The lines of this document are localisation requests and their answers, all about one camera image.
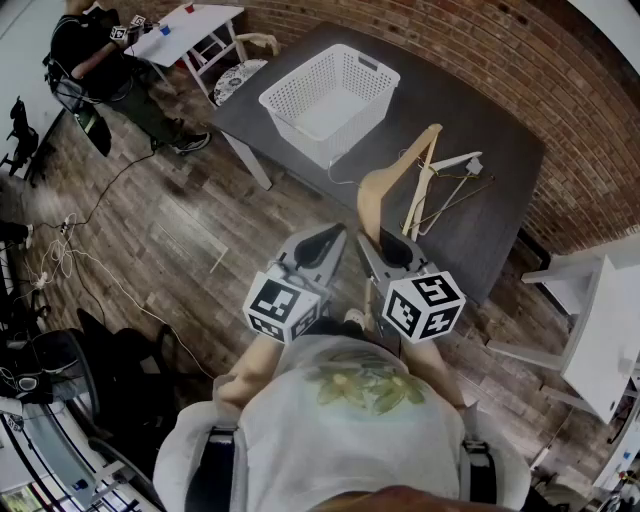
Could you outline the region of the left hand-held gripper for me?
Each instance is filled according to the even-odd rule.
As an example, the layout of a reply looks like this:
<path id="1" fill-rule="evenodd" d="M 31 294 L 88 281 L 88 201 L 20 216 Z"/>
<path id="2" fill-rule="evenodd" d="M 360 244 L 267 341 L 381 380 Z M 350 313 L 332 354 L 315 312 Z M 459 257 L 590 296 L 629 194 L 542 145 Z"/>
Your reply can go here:
<path id="1" fill-rule="evenodd" d="M 329 282 L 347 242 L 342 223 L 326 223 L 290 236 L 279 261 L 257 272 L 243 304 L 249 327 L 282 344 L 291 344 L 327 314 Z M 298 269 L 287 266 L 298 264 Z"/>

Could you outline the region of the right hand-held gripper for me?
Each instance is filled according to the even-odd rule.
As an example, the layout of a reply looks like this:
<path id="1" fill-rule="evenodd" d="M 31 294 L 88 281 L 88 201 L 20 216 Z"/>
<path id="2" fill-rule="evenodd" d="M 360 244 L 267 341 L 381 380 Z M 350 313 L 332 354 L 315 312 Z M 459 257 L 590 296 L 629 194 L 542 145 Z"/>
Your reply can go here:
<path id="1" fill-rule="evenodd" d="M 409 237 L 403 243 L 402 266 L 415 273 L 391 280 L 384 292 L 382 319 L 406 341 L 418 344 L 453 330 L 466 297 L 448 271 L 429 273 L 429 260 Z M 376 283 L 389 278 L 386 263 L 365 233 L 356 235 L 359 260 L 369 279 Z"/>

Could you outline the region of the light wooden hanger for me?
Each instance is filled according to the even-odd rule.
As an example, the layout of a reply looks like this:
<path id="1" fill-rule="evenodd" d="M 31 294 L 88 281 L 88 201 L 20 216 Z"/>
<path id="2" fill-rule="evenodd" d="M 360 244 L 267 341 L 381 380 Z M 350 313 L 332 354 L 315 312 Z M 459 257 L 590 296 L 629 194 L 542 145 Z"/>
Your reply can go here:
<path id="1" fill-rule="evenodd" d="M 380 229 L 382 222 L 382 203 L 386 194 L 395 186 L 411 166 L 426 153 L 423 167 L 420 171 L 418 184 L 408 209 L 406 219 L 402 225 L 402 234 L 414 241 L 413 233 L 415 221 L 420 219 L 423 212 L 424 201 L 427 195 L 429 182 L 434 176 L 431 169 L 431 161 L 436 142 L 443 126 L 431 124 L 413 142 L 413 144 L 389 167 L 369 172 L 360 183 L 355 181 L 335 181 L 331 174 L 333 161 L 329 162 L 327 176 L 336 185 L 356 185 L 357 212 L 365 233 L 376 243 L 380 241 Z"/>

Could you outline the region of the thin brass metal hanger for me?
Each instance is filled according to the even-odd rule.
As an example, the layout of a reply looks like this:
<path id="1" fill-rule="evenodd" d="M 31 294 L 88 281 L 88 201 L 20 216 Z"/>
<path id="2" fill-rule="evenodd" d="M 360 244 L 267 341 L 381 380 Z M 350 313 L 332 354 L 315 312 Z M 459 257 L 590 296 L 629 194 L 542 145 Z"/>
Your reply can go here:
<path id="1" fill-rule="evenodd" d="M 435 225 L 440 216 L 447 211 L 448 209 L 456 206 L 462 201 L 471 198 L 476 193 L 483 191 L 484 189 L 491 186 L 495 177 L 491 175 L 485 182 L 476 187 L 474 190 L 469 191 L 466 195 L 460 196 L 456 198 L 459 192 L 462 190 L 463 186 L 468 181 L 478 181 L 480 173 L 483 169 L 483 165 L 480 163 L 481 152 L 471 152 L 464 155 L 448 158 L 445 160 L 440 160 L 435 163 L 431 163 L 429 165 L 429 170 L 432 174 L 437 178 L 450 178 L 458 181 L 457 186 L 450 193 L 446 201 L 441 205 L 441 207 L 434 211 L 433 213 L 419 219 L 415 220 L 411 225 L 411 238 L 416 239 L 418 236 L 425 236 Z M 465 173 L 463 175 L 455 175 L 455 174 L 447 174 L 446 170 L 464 165 Z"/>

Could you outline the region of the white plastic hanger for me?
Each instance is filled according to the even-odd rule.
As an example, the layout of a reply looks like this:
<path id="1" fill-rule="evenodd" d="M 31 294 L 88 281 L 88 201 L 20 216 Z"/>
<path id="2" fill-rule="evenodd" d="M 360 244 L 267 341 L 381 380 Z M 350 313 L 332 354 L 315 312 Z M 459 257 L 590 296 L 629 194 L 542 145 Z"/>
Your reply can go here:
<path id="1" fill-rule="evenodd" d="M 421 157 L 418 158 L 418 164 L 420 167 L 418 185 L 416 187 L 416 192 L 409 207 L 406 220 L 402 224 L 402 233 L 405 236 L 410 238 L 412 241 L 416 241 L 418 236 L 424 236 L 431 230 L 433 225 L 436 223 L 436 221 L 444 211 L 475 194 L 475 192 L 472 192 L 467 196 L 460 198 L 459 200 L 455 200 L 456 195 L 467 181 L 475 180 L 478 178 L 480 172 L 483 169 L 483 165 L 479 161 L 479 157 L 481 155 L 482 153 L 480 151 L 475 151 L 445 160 L 440 160 L 435 163 L 432 163 L 427 157 L 425 157 L 424 159 L 422 159 Z M 461 164 L 465 164 L 466 173 L 464 175 L 458 176 L 445 173 L 445 170 Z M 433 177 L 454 179 L 458 181 L 458 185 L 438 210 L 436 210 L 434 213 L 424 216 L 423 211 L 426 203 L 429 184 Z"/>

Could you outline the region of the white plastic laundry basket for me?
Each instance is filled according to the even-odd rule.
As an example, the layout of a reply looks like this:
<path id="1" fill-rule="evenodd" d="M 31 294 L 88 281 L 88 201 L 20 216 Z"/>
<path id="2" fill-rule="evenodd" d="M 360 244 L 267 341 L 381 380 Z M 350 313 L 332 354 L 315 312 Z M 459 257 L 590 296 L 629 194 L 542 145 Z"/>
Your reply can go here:
<path id="1" fill-rule="evenodd" d="M 279 135 L 326 169 L 386 117 L 400 75 L 344 44 L 307 60 L 259 96 Z"/>

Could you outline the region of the person's left forearm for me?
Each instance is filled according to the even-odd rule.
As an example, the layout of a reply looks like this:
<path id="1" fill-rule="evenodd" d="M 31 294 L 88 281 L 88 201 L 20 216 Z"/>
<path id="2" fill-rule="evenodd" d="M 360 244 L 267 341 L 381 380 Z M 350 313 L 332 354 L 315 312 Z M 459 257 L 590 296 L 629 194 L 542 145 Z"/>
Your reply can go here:
<path id="1" fill-rule="evenodd" d="M 220 401 L 242 410 L 273 379 L 285 345 L 258 335 L 225 375 L 229 380 L 217 389 Z"/>

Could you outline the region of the person's right forearm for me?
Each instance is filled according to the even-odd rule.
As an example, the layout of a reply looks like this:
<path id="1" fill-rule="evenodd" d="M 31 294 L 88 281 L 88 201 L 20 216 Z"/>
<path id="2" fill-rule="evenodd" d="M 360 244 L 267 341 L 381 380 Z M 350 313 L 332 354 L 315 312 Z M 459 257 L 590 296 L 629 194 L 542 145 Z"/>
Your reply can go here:
<path id="1" fill-rule="evenodd" d="M 466 408 L 462 391 L 432 340 L 417 344 L 403 341 L 401 347 L 405 364 L 413 376 L 426 382 L 457 410 Z"/>

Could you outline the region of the person's black trousers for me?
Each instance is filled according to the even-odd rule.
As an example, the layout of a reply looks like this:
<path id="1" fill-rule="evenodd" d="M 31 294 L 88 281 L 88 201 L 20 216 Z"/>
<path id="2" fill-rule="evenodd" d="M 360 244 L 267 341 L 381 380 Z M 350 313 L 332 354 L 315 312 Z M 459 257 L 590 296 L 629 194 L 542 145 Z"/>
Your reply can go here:
<path id="1" fill-rule="evenodd" d="M 338 322 L 331 317 L 321 317 L 306 331 L 305 335 L 344 336 L 368 342 L 363 328 L 353 320 Z"/>

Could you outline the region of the white table leg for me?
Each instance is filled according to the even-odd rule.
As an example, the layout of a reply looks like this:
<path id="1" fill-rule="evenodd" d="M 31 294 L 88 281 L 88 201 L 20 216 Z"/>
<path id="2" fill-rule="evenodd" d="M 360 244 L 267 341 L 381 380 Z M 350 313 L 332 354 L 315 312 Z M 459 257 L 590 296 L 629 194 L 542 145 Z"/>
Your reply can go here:
<path id="1" fill-rule="evenodd" d="M 222 135 L 230 144 L 231 148 L 235 151 L 240 160 L 244 163 L 248 171 L 258 182 L 258 184 L 265 190 L 270 190 L 273 186 L 271 179 L 267 175 L 266 171 L 254 155 L 251 148 L 240 140 L 233 136 L 223 132 Z"/>

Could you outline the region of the person's white floral shirt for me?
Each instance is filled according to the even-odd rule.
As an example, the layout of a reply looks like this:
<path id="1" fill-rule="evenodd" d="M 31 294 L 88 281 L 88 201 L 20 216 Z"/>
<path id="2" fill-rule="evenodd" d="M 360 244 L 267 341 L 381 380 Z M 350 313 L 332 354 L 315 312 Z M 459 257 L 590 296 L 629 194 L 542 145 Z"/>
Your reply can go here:
<path id="1" fill-rule="evenodd" d="M 302 336 L 242 410 L 217 396 L 226 374 L 159 449 L 166 512 L 515 512 L 526 501 L 530 470 L 494 421 L 454 408 L 403 353 Z"/>

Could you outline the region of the wooden chair floral cushion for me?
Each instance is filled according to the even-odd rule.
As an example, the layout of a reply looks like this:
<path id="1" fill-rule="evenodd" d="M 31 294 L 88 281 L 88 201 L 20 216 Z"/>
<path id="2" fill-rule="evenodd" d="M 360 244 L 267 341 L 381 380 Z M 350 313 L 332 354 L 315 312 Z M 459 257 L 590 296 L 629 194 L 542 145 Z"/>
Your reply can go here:
<path id="1" fill-rule="evenodd" d="M 245 43 L 251 43 L 262 49 L 270 48 L 272 56 L 280 54 L 281 45 L 275 36 L 263 33 L 245 33 L 233 37 L 238 49 L 243 50 Z M 227 69 L 217 80 L 209 100 L 215 107 L 220 107 L 246 83 L 253 75 L 261 70 L 268 61 L 266 59 L 243 59 L 239 64 Z"/>

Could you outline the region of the black office chair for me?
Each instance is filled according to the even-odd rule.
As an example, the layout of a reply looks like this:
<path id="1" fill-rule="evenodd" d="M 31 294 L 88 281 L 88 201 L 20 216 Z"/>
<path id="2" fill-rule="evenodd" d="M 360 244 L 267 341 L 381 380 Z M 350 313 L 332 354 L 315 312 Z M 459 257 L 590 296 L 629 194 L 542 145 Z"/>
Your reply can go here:
<path id="1" fill-rule="evenodd" d="M 93 424 L 112 438 L 138 438 L 144 445 L 158 447 L 176 422 L 178 386 L 203 382 L 206 375 L 180 372 L 167 363 L 163 345 L 172 335 L 167 324 L 150 340 L 133 328 L 113 333 L 81 308 L 77 317 L 81 332 L 76 340 Z"/>
<path id="2" fill-rule="evenodd" d="M 10 111 L 10 118 L 13 122 L 13 128 L 7 136 L 7 139 L 11 137 L 16 138 L 17 146 L 14 150 L 13 157 L 10 158 L 9 155 L 6 154 L 0 161 L 0 166 L 8 164 L 10 166 L 9 175 L 14 176 L 37 151 L 39 135 L 28 124 L 25 104 L 20 97 L 17 97 Z"/>

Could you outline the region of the white desk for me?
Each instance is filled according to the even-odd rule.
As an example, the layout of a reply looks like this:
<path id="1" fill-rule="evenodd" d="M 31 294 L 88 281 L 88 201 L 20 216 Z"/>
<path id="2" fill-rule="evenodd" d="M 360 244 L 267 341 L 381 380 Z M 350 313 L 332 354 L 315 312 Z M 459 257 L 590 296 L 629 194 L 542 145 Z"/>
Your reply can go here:
<path id="1" fill-rule="evenodd" d="M 604 254 L 590 261 L 525 273 L 529 284 L 567 284 L 587 280 L 578 318 L 560 355 L 491 340 L 494 352 L 557 371 L 605 423 L 615 410 L 640 356 L 640 291 L 633 290 Z"/>

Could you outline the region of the black green bag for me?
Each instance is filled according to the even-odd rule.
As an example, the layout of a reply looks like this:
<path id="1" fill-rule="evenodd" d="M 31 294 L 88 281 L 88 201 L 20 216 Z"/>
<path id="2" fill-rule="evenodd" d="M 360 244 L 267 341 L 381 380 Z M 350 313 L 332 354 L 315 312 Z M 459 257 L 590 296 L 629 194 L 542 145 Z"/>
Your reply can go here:
<path id="1" fill-rule="evenodd" d="M 96 108 L 85 104 L 74 113 L 74 118 L 96 149 L 107 157 L 111 151 L 111 132 Z"/>

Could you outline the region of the white folding table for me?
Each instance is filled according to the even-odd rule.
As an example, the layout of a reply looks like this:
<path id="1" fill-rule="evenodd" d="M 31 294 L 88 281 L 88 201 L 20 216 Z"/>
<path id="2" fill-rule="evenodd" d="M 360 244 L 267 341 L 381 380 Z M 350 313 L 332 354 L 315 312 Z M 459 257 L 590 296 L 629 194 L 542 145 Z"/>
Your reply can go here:
<path id="1" fill-rule="evenodd" d="M 194 4 L 187 13 L 184 5 L 164 16 L 159 25 L 168 25 L 171 32 L 164 36 L 159 28 L 142 35 L 125 53 L 150 64 L 168 90 L 176 95 L 173 85 L 162 71 L 177 62 L 184 63 L 205 95 L 209 96 L 202 75 L 223 57 L 235 51 L 241 62 L 248 58 L 246 49 L 238 49 L 233 20 L 243 13 L 242 7 L 230 5 Z"/>

